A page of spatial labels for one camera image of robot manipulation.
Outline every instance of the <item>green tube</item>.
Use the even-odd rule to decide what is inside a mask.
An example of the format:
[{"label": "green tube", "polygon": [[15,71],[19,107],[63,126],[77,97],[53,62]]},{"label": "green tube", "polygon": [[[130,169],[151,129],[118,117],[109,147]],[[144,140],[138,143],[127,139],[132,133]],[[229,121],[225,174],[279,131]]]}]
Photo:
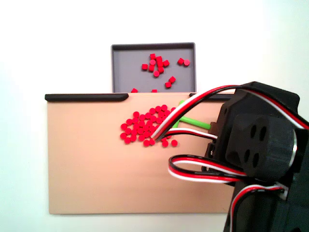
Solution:
[{"label": "green tube", "polygon": [[209,130],[211,128],[210,124],[208,124],[208,123],[197,121],[195,119],[191,119],[191,118],[188,118],[188,117],[185,117],[185,116],[182,116],[180,121],[194,125],[194,126],[197,126],[197,127],[201,127],[201,128],[207,129],[207,130]]}]

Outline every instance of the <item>red wire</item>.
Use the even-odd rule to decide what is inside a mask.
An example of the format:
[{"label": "red wire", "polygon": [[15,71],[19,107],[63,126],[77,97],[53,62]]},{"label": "red wire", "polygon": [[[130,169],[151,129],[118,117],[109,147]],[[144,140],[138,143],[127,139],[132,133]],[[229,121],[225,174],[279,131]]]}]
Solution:
[{"label": "red wire", "polygon": [[204,164],[209,164],[209,165],[212,165],[212,166],[215,166],[215,167],[218,167],[218,168],[222,168],[222,169],[225,169],[227,171],[234,172],[234,173],[237,173],[237,174],[240,174],[240,175],[246,175],[242,171],[238,171],[238,170],[235,170],[235,169],[232,169],[232,168],[228,168],[226,166],[223,166],[223,165],[211,162],[211,161],[201,160],[201,159],[196,159],[196,158],[191,158],[191,157],[175,158],[175,159],[172,160],[172,162],[177,162],[177,161],[181,161],[181,160],[189,160],[189,161],[195,161],[195,162],[200,162],[200,163],[204,163]]},{"label": "red wire", "polygon": [[173,172],[177,175],[185,176],[185,177],[198,178],[198,179],[224,180],[224,181],[230,181],[230,182],[240,181],[239,179],[232,178],[232,177],[196,175],[196,174],[183,173],[183,172],[179,172],[179,171],[173,169],[170,165],[169,165],[169,169],[171,170],[171,172]]}]

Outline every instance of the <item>black wire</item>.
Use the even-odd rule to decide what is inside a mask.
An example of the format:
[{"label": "black wire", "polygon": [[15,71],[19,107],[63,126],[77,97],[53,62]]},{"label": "black wire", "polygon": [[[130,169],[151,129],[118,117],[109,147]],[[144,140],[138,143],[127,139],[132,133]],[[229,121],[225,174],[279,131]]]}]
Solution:
[{"label": "black wire", "polygon": [[245,193],[241,198],[238,199],[238,201],[235,204],[234,211],[233,211],[233,221],[232,221],[232,232],[236,231],[236,222],[237,222],[237,211],[240,206],[240,204],[249,196],[256,193],[275,193],[275,192],[283,192],[284,190],[278,189],[278,190],[269,190],[269,189],[254,189],[250,192]]},{"label": "black wire", "polygon": [[197,102],[195,102],[194,104],[190,105],[187,109],[185,109],[180,115],[178,115],[171,123],[169,123],[168,127],[163,131],[163,133],[157,138],[162,139],[164,134],[166,132],[168,132],[168,130],[183,116],[185,115],[189,110],[191,110],[193,107],[195,107],[196,105],[200,104],[201,102],[203,102],[204,100],[208,99],[209,97],[220,93],[222,91],[225,90],[229,90],[229,89],[245,89],[245,90],[253,90],[256,91],[258,93],[262,93],[267,97],[270,97],[272,99],[275,99],[278,103],[280,103],[281,105],[283,105],[287,110],[289,110],[289,112],[294,115],[295,117],[299,118],[302,122],[304,122],[305,124],[309,125],[309,122],[307,122],[304,118],[302,118],[299,114],[295,113],[292,109],[290,109],[289,107],[287,107],[285,104],[283,104],[281,101],[277,100],[276,98],[274,98],[272,95],[270,95],[267,92],[264,92],[263,90],[260,90],[258,88],[255,87],[251,87],[251,86],[231,86],[231,87],[224,87],[222,89],[216,90],[213,93],[208,94],[207,96],[201,98],[200,100],[198,100]]},{"label": "black wire", "polygon": [[180,168],[180,167],[176,166],[173,163],[173,159],[181,158],[181,157],[192,157],[192,158],[195,158],[197,156],[193,156],[193,155],[176,155],[176,156],[173,156],[173,157],[169,158],[169,166],[171,168],[175,169],[176,171],[181,172],[181,173],[192,174],[192,175],[229,177],[229,178],[236,178],[236,179],[241,179],[241,180],[246,180],[246,181],[250,181],[250,180],[252,181],[253,180],[252,177],[239,176],[239,175],[234,175],[234,174],[227,174],[227,173],[223,173],[223,172],[220,172],[220,171],[217,171],[217,172],[200,172],[200,171],[192,171],[192,170]]}]

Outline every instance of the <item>red bead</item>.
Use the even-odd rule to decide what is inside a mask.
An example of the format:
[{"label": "red bead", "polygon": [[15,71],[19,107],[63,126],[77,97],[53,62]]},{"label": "red bead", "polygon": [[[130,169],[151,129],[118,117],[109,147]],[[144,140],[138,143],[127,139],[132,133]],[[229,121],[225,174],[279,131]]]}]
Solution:
[{"label": "red bead", "polygon": [[146,125],[149,126],[149,127],[151,127],[151,126],[153,125],[153,122],[150,121],[150,120],[148,120],[147,123],[146,123]]},{"label": "red bead", "polygon": [[177,146],[177,145],[178,145],[178,142],[177,142],[177,140],[175,140],[175,139],[174,139],[174,140],[172,140],[172,142],[171,142],[171,143],[172,143],[172,146]]},{"label": "red bead", "polygon": [[166,82],[166,83],[165,83],[165,87],[166,87],[166,88],[171,88],[171,86],[172,86],[172,84],[171,84],[170,82]]},{"label": "red bead", "polygon": [[153,65],[153,66],[154,66],[154,65],[155,65],[155,60],[154,60],[154,59],[151,59],[149,63],[150,63],[150,65]]},{"label": "red bead", "polygon": [[150,139],[150,140],[149,140],[149,143],[150,143],[151,146],[152,146],[152,145],[155,145],[155,140]]},{"label": "red bead", "polygon": [[133,117],[139,117],[140,116],[140,113],[138,112],[138,111],[135,111],[134,113],[133,113]]},{"label": "red bead", "polygon": [[139,122],[139,118],[138,118],[138,117],[133,118],[132,122],[133,122],[134,124],[138,123],[138,122]]},{"label": "red bead", "polygon": [[176,81],[176,78],[173,77],[173,76],[171,76],[170,79],[169,79],[169,82],[170,82],[171,84],[173,84],[175,81]]},{"label": "red bead", "polygon": [[127,123],[128,125],[132,125],[133,120],[132,120],[131,118],[129,118],[129,119],[126,120],[126,123]]},{"label": "red bead", "polygon": [[155,59],[155,53],[150,54],[150,59]]},{"label": "red bead", "polygon": [[148,131],[149,130],[149,126],[147,126],[147,125],[143,126],[143,130],[144,131]]},{"label": "red bead", "polygon": [[164,67],[167,67],[168,65],[169,65],[169,61],[168,61],[168,60],[164,60],[164,61],[163,61],[163,66],[164,66]]},{"label": "red bead", "polygon": [[149,110],[149,113],[152,114],[152,115],[155,114],[155,109],[154,109],[154,108],[151,108],[151,109]]},{"label": "red bead", "polygon": [[141,142],[141,141],[143,141],[145,139],[145,137],[141,134],[140,136],[139,136],[139,141]]},{"label": "red bead", "polygon": [[167,109],[168,109],[168,106],[167,106],[167,105],[162,105],[162,106],[161,106],[161,110],[162,110],[162,111],[166,111]]},{"label": "red bead", "polygon": [[154,76],[158,77],[160,75],[159,71],[154,71]]},{"label": "red bead", "polygon": [[165,115],[165,116],[169,116],[169,114],[170,114],[170,111],[169,111],[169,110],[166,110],[166,111],[164,112],[164,115]]},{"label": "red bead", "polygon": [[137,133],[138,133],[138,134],[143,134],[143,133],[144,133],[143,128],[139,128],[139,129],[137,130]]},{"label": "red bead", "polygon": [[137,135],[137,129],[133,129],[131,132],[132,135]]},{"label": "red bead", "polygon": [[125,131],[126,134],[131,134],[131,132],[132,132],[131,128],[127,128]]},{"label": "red bead", "polygon": [[165,140],[165,141],[162,142],[162,146],[163,146],[163,147],[167,147],[168,145],[169,145],[169,143],[168,143],[167,140]]},{"label": "red bead", "polygon": [[144,121],[139,121],[139,126],[140,126],[140,127],[145,126],[145,122],[144,122]]},{"label": "red bead", "polygon": [[155,131],[155,127],[151,126],[151,127],[149,127],[149,130],[150,130],[150,132],[154,132]]},{"label": "red bead", "polygon": [[136,129],[136,130],[138,130],[138,129],[140,128],[140,126],[139,126],[138,123],[136,123],[136,124],[133,125],[133,128]]},{"label": "red bead", "polygon": [[154,65],[149,65],[149,72],[153,72],[155,70],[155,66]]},{"label": "red bead", "polygon": [[150,119],[151,114],[150,113],[145,113],[145,118]]},{"label": "red bead", "polygon": [[151,115],[150,120],[151,120],[152,122],[155,122],[155,121],[156,121],[156,116]]},{"label": "red bead", "polygon": [[125,144],[129,144],[131,142],[131,139],[129,137],[125,138]]},{"label": "red bead", "polygon": [[159,116],[159,117],[163,117],[163,116],[164,116],[164,112],[163,112],[163,111],[160,111],[160,112],[158,113],[158,116]]},{"label": "red bead", "polygon": [[121,139],[125,139],[125,138],[126,138],[126,133],[121,133],[121,134],[120,134],[120,138],[121,138]]},{"label": "red bead", "polygon": [[155,111],[160,112],[161,111],[161,106],[156,106]]},{"label": "red bead", "polygon": [[136,141],[136,135],[131,135],[131,137],[130,137],[130,140],[131,140],[131,142],[135,142]]},{"label": "red bead", "polygon": [[163,67],[159,67],[158,71],[159,71],[159,73],[164,73],[164,68]]},{"label": "red bead", "polygon": [[163,120],[162,120],[162,118],[157,117],[157,118],[156,118],[156,122],[157,122],[158,124],[161,124],[161,123],[163,122]]},{"label": "red bead", "polygon": [[142,65],[141,65],[141,69],[147,70],[147,69],[148,69],[148,64],[142,64]]},{"label": "red bead", "polygon": [[147,140],[147,139],[146,139],[146,140],[144,140],[144,142],[143,142],[143,143],[144,143],[144,146],[145,146],[145,147],[147,147],[147,146],[149,146],[149,145],[150,145],[150,142],[149,142],[149,140]]},{"label": "red bead", "polygon": [[183,58],[179,58],[179,60],[178,60],[178,64],[180,64],[180,65],[182,65],[183,64],[183,62],[184,62],[184,60],[183,60]]},{"label": "red bead", "polygon": [[149,137],[149,132],[145,131],[143,135],[144,135],[145,138],[148,138]]},{"label": "red bead", "polygon": [[162,67],[163,66],[162,57],[156,57],[155,59],[157,66]]},{"label": "red bead", "polygon": [[188,59],[185,59],[184,62],[183,62],[183,64],[184,64],[185,66],[189,66],[190,61],[189,61]]},{"label": "red bead", "polygon": [[121,124],[120,128],[125,130],[127,128],[127,124],[126,123]]},{"label": "red bead", "polygon": [[145,115],[140,115],[140,120],[145,120]]}]

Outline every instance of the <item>white wire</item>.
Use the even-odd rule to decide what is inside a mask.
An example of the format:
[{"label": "white wire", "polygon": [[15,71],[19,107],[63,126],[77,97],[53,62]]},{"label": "white wire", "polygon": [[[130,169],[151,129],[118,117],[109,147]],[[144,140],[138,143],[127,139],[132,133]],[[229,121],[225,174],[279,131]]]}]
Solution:
[{"label": "white wire", "polygon": [[265,187],[265,186],[262,186],[262,185],[248,185],[246,187],[244,187],[233,199],[232,203],[231,203],[231,209],[230,209],[230,232],[232,232],[232,229],[233,229],[233,210],[234,208],[232,207],[234,205],[234,202],[235,202],[235,199],[243,192],[245,191],[246,189],[249,189],[249,188],[252,188],[252,187],[257,187],[257,189],[271,189],[271,188],[276,188],[276,187],[280,187],[281,186],[278,186],[278,185],[272,185],[272,186],[268,186],[268,187]]},{"label": "white wire", "polygon": [[200,135],[203,135],[203,136],[207,136],[207,137],[210,137],[210,138],[213,138],[213,139],[217,139],[218,136],[217,135],[214,135],[214,134],[209,134],[209,133],[204,133],[204,132],[201,132],[199,130],[194,130],[194,129],[190,129],[190,128],[171,128],[169,129],[169,131],[190,131],[190,132],[194,132],[196,134],[200,134]]},{"label": "white wire", "polygon": [[215,170],[218,170],[218,171],[221,171],[221,172],[224,172],[224,173],[227,173],[227,174],[246,176],[246,175],[244,175],[244,174],[235,173],[235,172],[226,170],[226,169],[224,169],[224,168],[219,168],[219,167],[216,167],[216,166],[214,166],[214,165],[206,164],[206,163],[202,163],[202,162],[198,162],[198,161],[192,161],[192,160],[179,160],[179,161],[175,161],[175,162],[173,162],[173,163],[174,163],[174,164],[178,164],[178,163],[190,163],[190,164],[195,164],[195,165],[201,165],[201,166],[208,167],[208,168],[213,168],[213,169],[215,169]]},{"label": "white wire", "polygon": [[304,128],[298,122],[296,122],[294,119],[292,119],[287,113],[285,113],[282,109],[280,109],[278,106],[276,106],[274,103],[272,103],[267,98],[264,98],[263,96],[260,96],[257,93],[251,92],[249,90],[246,90],[246,91],[257,96],[257,97],[259,97],[259,98],[261,98],[261,99],[263,99],[264,101],[266,101],[268,104],[270,104],[272,107],[274,107],[277,111],[279,111],[284,117],[286,117],[290,122],[292,122],[297,128],[301,128],[301,129]]},{"label": "white wire", "polygon": [[202,178],[193,178],[193,177],[187,177],[187,176],[182,176],[178,175],[174,172],[172,172],[168,168],[169,174],[171,174],[173,177],[181,179],[181,180],[188,180],[188,181],[194,181],[194,182],[208,182],[208,183],[218,183],[218,184],[224,184],[224,183],[229,183],[230,181],[226,180],[212,180],[212,179],[202,179]]}]

